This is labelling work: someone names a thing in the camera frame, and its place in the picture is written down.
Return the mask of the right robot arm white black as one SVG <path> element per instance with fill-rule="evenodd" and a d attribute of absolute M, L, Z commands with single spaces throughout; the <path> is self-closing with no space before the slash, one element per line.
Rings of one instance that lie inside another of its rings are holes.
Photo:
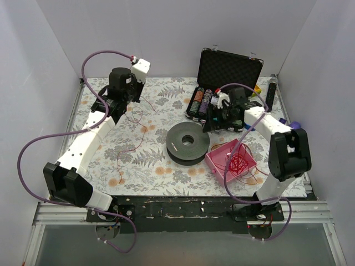
<path fill-rule="evenodd" d="M 252 216 L 257 220 L 271 214 L 271 205 L 282 200 L 285 189 L 296 178 L 311 169 L 311 155 L 307 133 L 304 129 L 293 129 L 275 119 L 269 112 L 265 99 L 262 105 L 251 105 L 245 94 L 250 87 L 239 83 L 226 84 L 214 92 L 216 105 L 207 108 L 203 132 L 224 129 L 233 121 L 240 120 L 255 129 L 269 143 L 269 175 L 260 189 L 254 193 L 253 201 L 238 199 L 251 206 Z"/>

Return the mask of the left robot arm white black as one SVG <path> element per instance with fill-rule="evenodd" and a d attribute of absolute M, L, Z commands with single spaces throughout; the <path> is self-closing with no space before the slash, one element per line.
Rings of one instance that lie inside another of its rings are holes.
<path fill-rule="evenodd" d="M 149 64 L 137 63 L 130 69 L 111 71 L 109 84 L 99 91 L 100 98 L 91 107 L 85 132 L 75 138 L 56 163 L 47 163 L 43 169 L 52 197 L 77 207 L 96 208 L 107 222 L 117 218 L 118 208 L 112 204 L 112 196 L 93 188 L 85 175 L 99 145 L 126 112 L 127 105 L 139 102 L 149 69 Z"/>

